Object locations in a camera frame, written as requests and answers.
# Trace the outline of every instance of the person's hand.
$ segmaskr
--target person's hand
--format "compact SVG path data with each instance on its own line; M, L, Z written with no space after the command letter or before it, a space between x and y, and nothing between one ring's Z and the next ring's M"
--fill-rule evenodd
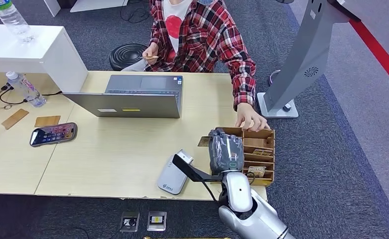
M159 46L152 42L150 46L142 53L143 57L152 57L152 56L157 56L157 52L159 50ZM145 60L149 65L153 65L156 63L157 58L152 58L152 59L146 59Z
M237 106L237 122L235 127L240 127L244 122L243 131L259 131L264 128L270 129L265 118L259 115L248 103L239 103Z

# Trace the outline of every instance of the smartphone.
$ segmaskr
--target smartphone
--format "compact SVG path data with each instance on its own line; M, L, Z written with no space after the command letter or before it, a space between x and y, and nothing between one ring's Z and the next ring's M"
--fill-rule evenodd
M63 143L72 141L77 136L75 123L63 123L33 130L30 145L38 147L45 144Z

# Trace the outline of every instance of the laptop keyboard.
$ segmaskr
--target laptop keyboard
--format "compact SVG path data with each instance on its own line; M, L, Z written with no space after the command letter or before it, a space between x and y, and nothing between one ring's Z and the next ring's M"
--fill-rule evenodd
M108 90L107 94L133 94L133 95L175 95L178 102L179 91L128 91L128 90Z

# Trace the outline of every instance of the floor socket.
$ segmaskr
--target floor socket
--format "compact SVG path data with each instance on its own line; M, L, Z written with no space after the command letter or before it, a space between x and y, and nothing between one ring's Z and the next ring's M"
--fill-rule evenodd
M135 233L140 219L139 212L123 212L120 221L120 232Z
M147 230L154 232L162 232L166 228L166 212L151 211L149 212Z

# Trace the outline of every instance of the person's right hand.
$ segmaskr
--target person's right hand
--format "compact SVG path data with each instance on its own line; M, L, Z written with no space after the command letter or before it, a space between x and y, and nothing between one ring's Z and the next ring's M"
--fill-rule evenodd
M150 46L143 52L143 57L150 57L150 56L157 56L157 52L159 50L159 46L152 42ZM152 59L146 59L146 62L149 65L155 64L157 61L157 58L152 58Z

